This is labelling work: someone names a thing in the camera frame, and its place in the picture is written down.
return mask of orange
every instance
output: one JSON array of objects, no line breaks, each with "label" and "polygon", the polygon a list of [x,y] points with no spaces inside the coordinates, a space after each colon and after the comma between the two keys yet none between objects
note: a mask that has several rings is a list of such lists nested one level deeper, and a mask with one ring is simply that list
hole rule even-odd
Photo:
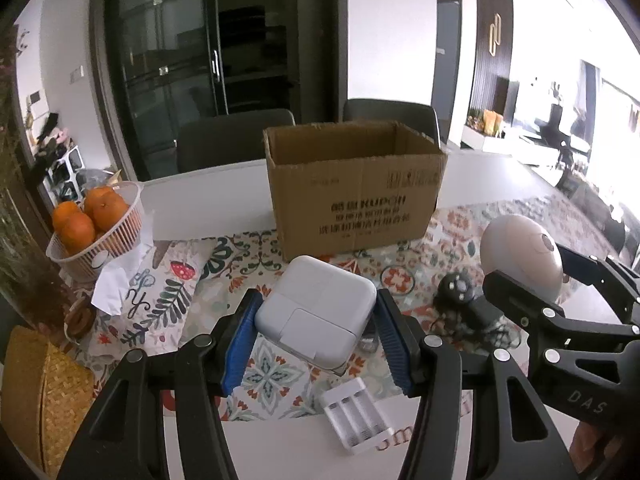
[{"label": "orange", "polygon": [[73,213],[60,229],[60,241],[69,254],[77,254],[95,240],[95,227],[91,219],[82,212]]},{"label": "orange", "polygon": [[89,215],[91,219],[94,218],[94,207],[100,201],[100,197],[105,193],[115,193],[109,186],[100,186],[90,189],[84,199],[84,212]]},{"label": "orange", "polygon": [[51,221],[53,223],[53,229],[59,233],[62,226],[65,224],[73,213],[78,213],[80,208],[75,202],[61,202],[53,210],[51,214]]},{"label": "orange", "polygon": [[95,226],[100,231],[107,232],[125,215],[129,206],[117,193],[105,193],[94,206]]}]

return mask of dining chair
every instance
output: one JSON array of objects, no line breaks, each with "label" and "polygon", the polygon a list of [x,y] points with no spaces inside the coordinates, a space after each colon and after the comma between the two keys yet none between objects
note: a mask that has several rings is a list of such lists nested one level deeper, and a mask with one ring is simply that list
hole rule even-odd
[{"label": "dining chair", "polygon": [[357,119],[398,121],[430,137],[440,147],[436,112],[429,105],[383,99],[347,99],[344,102],[342,120]]},{"label": "dining chair", "polygon": [[262,132],[271,126],[293,125],[293,114],[284,108],[207,117],[189,123],[178,132],[178,171],[186,173],[264,158]]}]

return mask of open cardboard box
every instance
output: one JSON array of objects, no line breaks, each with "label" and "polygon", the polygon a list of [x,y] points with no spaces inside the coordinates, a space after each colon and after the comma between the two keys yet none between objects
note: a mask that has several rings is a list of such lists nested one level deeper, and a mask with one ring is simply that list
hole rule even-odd
[{"label": "open cardboard box", "polygon": [[285,259],[424,235],[447,163],[430,138],[366,121],[268,128],[264,141]]}]

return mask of blue gripper pad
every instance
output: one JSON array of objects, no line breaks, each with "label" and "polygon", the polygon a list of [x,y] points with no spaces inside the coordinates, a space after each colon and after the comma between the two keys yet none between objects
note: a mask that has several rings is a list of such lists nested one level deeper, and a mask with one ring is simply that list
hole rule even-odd
[{"label": "blue gripper pad", "polygon": [[378,290],[373,319],[394,383],[407,397],[416,396],[415,379],[416,372],[420,373],[421,359],[419,343],[408,326],[407,321],[411,320],[402,315],[386,288]]},{"label": "blue gripper pad", "polygon": [[232,316],[224,336],[231,336],[225,353],[225,371],[220,381],[220,387],[224,397],[231,394],[236,386],[239,386],[244,376],[246,364],[254,349],[258,331],[255,328],[255,314],[262,305],[262,294],[255,289],[249,289],[238,310]]}]

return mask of fruit basket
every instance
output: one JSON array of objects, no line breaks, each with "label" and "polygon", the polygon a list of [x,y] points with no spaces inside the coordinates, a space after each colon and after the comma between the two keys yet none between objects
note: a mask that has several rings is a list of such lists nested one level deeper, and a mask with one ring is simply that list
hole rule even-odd
[{"label": "fruit basket", "polygon": [[98,279],[100,265],[92,265],[97,254],[108,251],[116,258],[132,250],[142,228],[142,184],[138,182],[119,182],[113,190],[129,204],[124,216],[93,244],[73,256],[69,256],[58,234],[54,233],[47,247],[47,256],[62,267],[76,282],[89,283]]}]

